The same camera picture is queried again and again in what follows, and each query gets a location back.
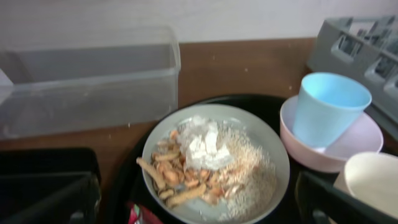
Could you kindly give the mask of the white tissue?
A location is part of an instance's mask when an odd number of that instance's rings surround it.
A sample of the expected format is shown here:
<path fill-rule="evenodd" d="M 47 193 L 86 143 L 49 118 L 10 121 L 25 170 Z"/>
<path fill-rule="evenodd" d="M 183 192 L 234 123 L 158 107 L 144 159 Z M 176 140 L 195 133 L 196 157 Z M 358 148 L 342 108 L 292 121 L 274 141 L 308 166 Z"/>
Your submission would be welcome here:
<path fill-rule="evenodd" d="M 178 130 L 177 142 L 188 168 L 217 171 L 234 161 L 226 145 L 227 138 L 220 134 L 217 121 L 193 116 Z"/>

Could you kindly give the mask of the cream plastic cup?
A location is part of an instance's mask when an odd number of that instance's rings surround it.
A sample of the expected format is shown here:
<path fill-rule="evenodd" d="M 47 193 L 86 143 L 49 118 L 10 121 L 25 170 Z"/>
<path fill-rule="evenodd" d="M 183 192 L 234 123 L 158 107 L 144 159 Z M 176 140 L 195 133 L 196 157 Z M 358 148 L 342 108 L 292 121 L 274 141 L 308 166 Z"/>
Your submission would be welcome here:
<path fill-rule="evenodd" d="M 397 218 L 397 157 L 362 152 L 350 157 L 333 186 L 380 212 Z"/>

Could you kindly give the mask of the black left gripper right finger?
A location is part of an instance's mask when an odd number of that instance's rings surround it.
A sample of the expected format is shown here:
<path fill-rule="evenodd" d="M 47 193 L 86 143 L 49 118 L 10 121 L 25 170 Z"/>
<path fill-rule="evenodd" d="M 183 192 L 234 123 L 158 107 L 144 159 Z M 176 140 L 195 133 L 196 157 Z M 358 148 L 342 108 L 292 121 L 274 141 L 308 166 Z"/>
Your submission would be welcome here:
<path fill-rule="evenodd" d="M 397 219 L 334 188 L 329 182 L 301 171 L 295 200 L 303 223 L 397 224 Z"/>

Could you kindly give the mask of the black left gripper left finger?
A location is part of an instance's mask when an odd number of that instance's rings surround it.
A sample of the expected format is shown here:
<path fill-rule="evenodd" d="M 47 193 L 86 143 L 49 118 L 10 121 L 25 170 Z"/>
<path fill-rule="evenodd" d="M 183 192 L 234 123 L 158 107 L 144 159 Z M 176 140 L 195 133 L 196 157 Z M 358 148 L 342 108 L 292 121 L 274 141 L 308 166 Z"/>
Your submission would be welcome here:
<path fill-rule="evenodd" d="M 90 172 L 1 176 L 1 224 L 95 223 L 100 202 Z"/>

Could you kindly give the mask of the red snack wrapper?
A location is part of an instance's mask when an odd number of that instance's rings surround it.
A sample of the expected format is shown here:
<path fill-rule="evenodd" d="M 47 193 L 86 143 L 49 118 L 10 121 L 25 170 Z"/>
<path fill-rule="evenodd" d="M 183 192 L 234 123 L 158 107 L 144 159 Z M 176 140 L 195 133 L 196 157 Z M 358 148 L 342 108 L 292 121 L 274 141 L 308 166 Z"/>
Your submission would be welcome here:
<path fill-rule="evenodd" d="M 163 224 L 163 222 L 146 207 L 128 202 L 128 224 Z"/>

